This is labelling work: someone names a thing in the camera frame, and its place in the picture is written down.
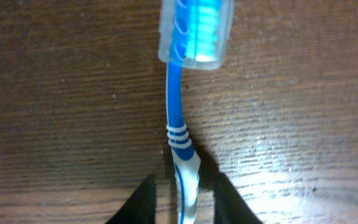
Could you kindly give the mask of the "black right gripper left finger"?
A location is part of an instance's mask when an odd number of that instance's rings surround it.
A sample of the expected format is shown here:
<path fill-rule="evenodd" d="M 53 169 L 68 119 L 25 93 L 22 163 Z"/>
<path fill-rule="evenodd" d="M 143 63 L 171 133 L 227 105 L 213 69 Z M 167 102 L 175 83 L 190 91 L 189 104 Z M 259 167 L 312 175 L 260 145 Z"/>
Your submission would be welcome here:
<path fill-rule="evenodd" d="M 156 207 L 155 177 L 149 175 L 105 224 L 155 224 Z"/>

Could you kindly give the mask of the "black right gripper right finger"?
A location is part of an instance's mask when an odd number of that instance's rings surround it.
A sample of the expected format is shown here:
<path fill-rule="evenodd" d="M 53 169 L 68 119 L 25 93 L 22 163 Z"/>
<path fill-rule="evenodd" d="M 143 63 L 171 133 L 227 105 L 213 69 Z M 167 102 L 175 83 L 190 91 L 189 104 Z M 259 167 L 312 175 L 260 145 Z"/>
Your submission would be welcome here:
<path fill-rule="evenodd" d="M 214 181 L 214 224 L 262 224 L 226 174 Z"/>

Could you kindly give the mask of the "blue white toothbrush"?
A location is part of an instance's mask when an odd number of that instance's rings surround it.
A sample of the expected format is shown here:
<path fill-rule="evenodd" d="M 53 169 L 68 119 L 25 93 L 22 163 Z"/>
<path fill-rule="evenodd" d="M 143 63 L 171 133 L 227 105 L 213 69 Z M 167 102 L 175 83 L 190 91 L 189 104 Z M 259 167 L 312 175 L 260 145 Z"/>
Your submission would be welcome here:
<path fill-rule="evenodd" d="M 234 8 L 234 0 L 161 3 L 158 58 L 166 64 L 166 130 L 175 169 L 178 224 L 195 222 L 201 167 L 183 117 L 182 71 L 215 70 L 222 66 Z"/>

